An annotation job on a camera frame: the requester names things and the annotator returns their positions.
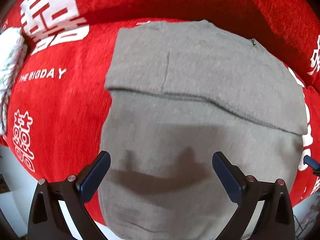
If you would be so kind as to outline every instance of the red cushion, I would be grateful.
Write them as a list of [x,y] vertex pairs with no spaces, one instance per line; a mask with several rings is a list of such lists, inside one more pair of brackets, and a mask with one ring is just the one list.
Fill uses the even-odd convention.
[[[26,27],[26,23],[21,24],[25,16],[20,15],[23,1],[19,0],[10,12],[8,26]],[[85,18],[82,25],[89,25],[89,33],[82,40],[50,46],[57,40],[57,36],[52,36],[43,50],[28,56],[9,103],[7,143],[36,179],[65,179],[78,173],[98,154],[101,128],[111,105],[111,97],[103,85],[119,28],[159,18],[207,19],[220,28],[257,39],[295,70],[306,85],[317,77],[317,71],[312,75],[308,72],[313,70],[310,58],[317,48],[320,23],[305,0],[75,1],[80,17]],[[52,7],[46,4],[32,17],[39,16],[48,26],[50,17],[54,20],[61,14],[55,11],[57,15],[44,16],[44,11]],[[311,121],[315,123],[312,133],[317,138],[319,122],[314,100],[320,102],[316,98],[319,95],[313,88],[308,88],[305,94],[312,98],[310,111],[315,116]],[[19,139],[22,134],[24,142]],[[315,154],[319,152],[316,142],[312,145]],[[308,177],[306,182],[308,174],[310,171],[306,169],[297,176],[300,188],[308,185],[306,192],[310,192],[315,180]],[[293,203],[303,191],[292,190]],[[95,220],[103,223],[97,195],[87,208]]]
[[[312,144],[305,146],[304,151],[320,162],[320,94],[313,88],[303,88],[305,103],[310,112],[308,125],[311,128]],[[297,176],[290,192],[292,205],[295,206],[320,187],[320,179],[312,174],[312,169],[307,167],[297,171]]]

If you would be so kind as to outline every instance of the gray cloth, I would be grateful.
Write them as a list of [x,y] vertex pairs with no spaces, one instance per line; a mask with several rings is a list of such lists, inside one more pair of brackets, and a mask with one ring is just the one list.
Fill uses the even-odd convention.
[[[100,150],[103,217],[123,239],[214,239],[236,210],[211,164],[293,185],[307,119],[302,89],[257,41],[206,21],[119,31]],[[244,237],[252,232],[261,204]]]

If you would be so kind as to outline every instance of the white chinese character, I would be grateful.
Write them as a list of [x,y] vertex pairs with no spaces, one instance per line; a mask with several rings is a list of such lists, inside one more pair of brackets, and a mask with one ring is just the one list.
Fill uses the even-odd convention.
[[59,43],[82,40],[85,36],[88,35],[88,33],[89,25],[83,25],[74,30],[60,32],[56,36],[49,36],[37,43],[31,55],[36,54],[37,52],[43,49],[46,49],[49,46],[49,44],[50,46],[53,46]]
[[32,125],[33,119],[29,116],[29,112],[26,111],[24,114],[20,114],[20,110],[14,113],[14,125],[13,125],[13,144],[18,159],[24,162],[29,170],[35,172],[32,160],[35,156],[30,151],[30,125]]
[[319,50],[320,50],[320,35],[318,36],[318,49],[314,49],[313,50],[313,54],[311,57],[311,67],[313,68],[313,71],[308,72],[309,75],[312,75],[314,73],[315,70],[317,70],[317,72],[320,69],[320,55],[319,55]]
[[21,3],[21,23],[25,33],[33,40],[39,41],[58,31],[76,29],[85,23],[79,18],[76,0],[24,0]]
[[316,192],[319,188],[320,188],[320,177],[317,177],[316,184],[313,187],[313,190],[310,195],[312,195],[314,192]]

